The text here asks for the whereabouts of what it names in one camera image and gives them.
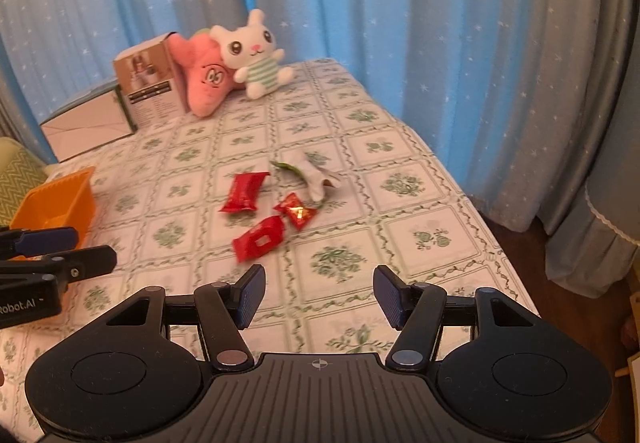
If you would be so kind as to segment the red double-happiness snack packet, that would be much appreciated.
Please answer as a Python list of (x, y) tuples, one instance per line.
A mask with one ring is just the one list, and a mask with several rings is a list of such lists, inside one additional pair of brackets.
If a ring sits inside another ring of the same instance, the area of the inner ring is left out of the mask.
[(240, 237), (233, 239), (232, 248), (239, 263), (259, 259), (276, 249), (284, 239), (285, 226), (280, 215), (264, 218)]

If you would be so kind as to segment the small red gold candy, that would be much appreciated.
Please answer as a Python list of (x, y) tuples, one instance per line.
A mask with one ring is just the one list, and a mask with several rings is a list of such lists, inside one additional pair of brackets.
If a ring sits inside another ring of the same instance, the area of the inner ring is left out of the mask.
[(286, 216), (298, 231), (304, 229), (318, 214), (317, 208), (307, 206), (295, 192), (286, 195), (273, 210)]

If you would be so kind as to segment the red pillow snack packet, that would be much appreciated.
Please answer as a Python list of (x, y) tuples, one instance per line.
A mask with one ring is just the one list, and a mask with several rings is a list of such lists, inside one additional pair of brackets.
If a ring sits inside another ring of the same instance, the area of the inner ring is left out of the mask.
[(270, 175), (268, 171), (236, 174), (227, 201), (220, 208), (222, 213), (239, 213), (257, 210), (257, 199), (262, 183)]

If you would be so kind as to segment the white green snack bag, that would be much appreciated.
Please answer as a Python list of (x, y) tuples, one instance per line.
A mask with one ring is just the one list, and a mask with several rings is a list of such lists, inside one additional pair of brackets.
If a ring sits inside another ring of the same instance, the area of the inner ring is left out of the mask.
[(328, 170), (316, 166), (301, 149), (292, 150), (281, 160), (271, 160), (271, 164), (279, 169), (288, 170), (300, 177), (306, 184), (308, 194), (313, 202), (326, 199), (326, 189), (340, 189), (341, 177)]

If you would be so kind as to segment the orange plastic tray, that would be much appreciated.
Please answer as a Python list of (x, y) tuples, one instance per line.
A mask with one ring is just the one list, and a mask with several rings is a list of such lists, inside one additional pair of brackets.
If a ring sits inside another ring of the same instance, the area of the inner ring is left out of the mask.
[(91, 189), (95, 169), (89, 166), (32, 189), (12, 218), (12, 229), (70, 226), (76, 229), (80, 248), (96, 213)]

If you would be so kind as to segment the green zigzag cushion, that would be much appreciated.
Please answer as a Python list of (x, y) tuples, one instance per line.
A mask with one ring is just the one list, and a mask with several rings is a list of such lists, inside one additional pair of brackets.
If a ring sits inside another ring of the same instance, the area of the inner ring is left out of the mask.
[(9, 226), (24, 197), (47, 181), (46, 165), (11, 137), (0, 137), (0, 225)]

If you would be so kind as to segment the long white cardboard box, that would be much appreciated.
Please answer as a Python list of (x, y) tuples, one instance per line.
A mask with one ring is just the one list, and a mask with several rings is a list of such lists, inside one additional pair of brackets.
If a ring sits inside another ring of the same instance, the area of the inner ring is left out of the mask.
[(40, 123), (59, 162), (114, 143), (137, 131), (116, 80), (97, 85)]

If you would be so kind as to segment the floral checked tablecloth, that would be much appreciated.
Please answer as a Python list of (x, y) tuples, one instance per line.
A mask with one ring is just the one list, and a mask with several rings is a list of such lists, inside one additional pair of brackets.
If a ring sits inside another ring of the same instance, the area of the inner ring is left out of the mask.
[[(1, 333), (1, 422), (32, 442), (40, 429), (24, 393), (32, 362), (146, 286), (184, 295), (245, 270), (234, 238), (303, 181), (279, 169), (295, 149), (341, 177), (301, 231), (267, 253), (264, 301), (244, 337), (262, 352), (386, 353), (395, 333), (372, 293), (386, 265), (404, 281), (455, 296), (494, 287), (530, 298), (498, 241), (434, 152), (332, 59), (300, 62), (294, 81), (257, 100), (227, 97), (215, 114), (183, 116), (58, 165), (61, 177), (94, 166), (96, 215), (88, 245), (117, 253), (113, 273), (67, 291), (60, 315)], [(222, 213), (236, 174), (268, 171), (257, 210)]]

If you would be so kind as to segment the grey lace-trimmed cover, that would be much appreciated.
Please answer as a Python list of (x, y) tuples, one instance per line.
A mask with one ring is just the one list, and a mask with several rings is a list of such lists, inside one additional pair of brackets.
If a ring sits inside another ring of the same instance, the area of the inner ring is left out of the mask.
[(548, 241), (546, 274), (597, 298), (639, 254), (639, 91), (620, 96), (600, 154), (570, 212)]

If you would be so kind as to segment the small product cardboard box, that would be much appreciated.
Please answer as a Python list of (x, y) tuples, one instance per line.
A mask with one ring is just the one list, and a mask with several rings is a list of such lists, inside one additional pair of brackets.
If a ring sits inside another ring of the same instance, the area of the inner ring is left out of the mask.
[(180, 66), (164, 33), (121, 51), (113, 60), (120, 93), (138, 129), (180, 118), (189, 111)]

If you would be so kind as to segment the pink star plush toy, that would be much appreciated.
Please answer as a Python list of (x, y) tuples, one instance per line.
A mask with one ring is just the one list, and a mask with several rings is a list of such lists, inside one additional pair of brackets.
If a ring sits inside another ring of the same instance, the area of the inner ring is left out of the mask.
[(173, 32), (167, 45), (171, 58), (184, 74), (186, 103), (194, 116), (211, 116), (232, 91), (244, 88), (234, 81), (235, 71), (224, 64), (220, 46), (207, 30), (190, 39)]

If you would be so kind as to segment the white bunny plush toy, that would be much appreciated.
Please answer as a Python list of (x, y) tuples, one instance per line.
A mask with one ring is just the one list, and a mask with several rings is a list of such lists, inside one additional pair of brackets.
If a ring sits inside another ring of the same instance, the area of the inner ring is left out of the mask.
[(280, 66), (285, 51), (277, 48), (259, 8), (248, 13), (245, 26), (234, 30), (213, 26), (209, 36), (219, 45), (224, 65), (233, 71), (234, 82), (244, 85), (249, 99), (260, 99), (293, 80), (293, 69)]

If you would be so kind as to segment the blue star curtain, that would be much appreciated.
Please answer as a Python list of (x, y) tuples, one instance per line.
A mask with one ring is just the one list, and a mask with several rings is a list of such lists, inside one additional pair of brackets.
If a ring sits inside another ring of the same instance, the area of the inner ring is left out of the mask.
[(253, 8), (288, 60), (341, 62), (514, 231), (563, 220), (639, 28), (639, 0), (1, 0), (1, 112), (51, 160), (40, 123), (110, 79), (118, 53)]

